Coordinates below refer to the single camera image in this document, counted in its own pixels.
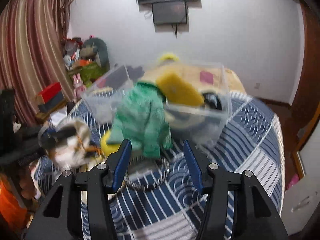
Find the person's left hand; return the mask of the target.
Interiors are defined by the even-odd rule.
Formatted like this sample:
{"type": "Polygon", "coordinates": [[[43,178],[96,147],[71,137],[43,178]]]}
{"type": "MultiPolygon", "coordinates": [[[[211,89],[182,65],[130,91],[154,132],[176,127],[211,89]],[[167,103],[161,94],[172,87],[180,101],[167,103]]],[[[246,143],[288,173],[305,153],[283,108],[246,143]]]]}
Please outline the person's left hand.
{"type": "Polygon", "coordinates": [[[31,176],[31,170],[28,166],[25,166],[19,171],[20,181],[19,185],[21,188],[21,196],[24,199],[30,200],[32,198],[39,199],[41,196],[39,190],[35,186],[34,180],[31,176]]]}

